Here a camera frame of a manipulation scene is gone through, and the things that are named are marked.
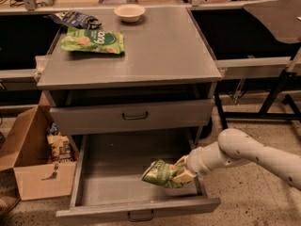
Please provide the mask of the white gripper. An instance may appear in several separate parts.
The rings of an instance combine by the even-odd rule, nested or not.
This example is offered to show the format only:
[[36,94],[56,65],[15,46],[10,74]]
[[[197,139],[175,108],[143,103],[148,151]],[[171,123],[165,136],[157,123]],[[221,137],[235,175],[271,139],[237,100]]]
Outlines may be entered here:
[[204,162],[202,148],[196,148],[188,156],[182,156],[175,165],[177,167],[187,166],[187,168],[178,171],[173,177],[172,181],[178,184],[190,183],[196,176],[206,175],[210,171]]

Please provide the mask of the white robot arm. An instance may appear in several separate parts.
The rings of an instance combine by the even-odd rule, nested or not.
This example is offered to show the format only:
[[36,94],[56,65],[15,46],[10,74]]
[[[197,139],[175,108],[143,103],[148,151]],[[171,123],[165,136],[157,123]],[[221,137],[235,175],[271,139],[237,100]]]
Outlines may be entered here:
[[301,156],[265,146],[248,134],[233,128],[223,130],[214,142],[197,147],[176,163],[181,169],[172,179],[188,183],[195,177],[219,168],[254,162],[270,171],[289,186],[301,190]]

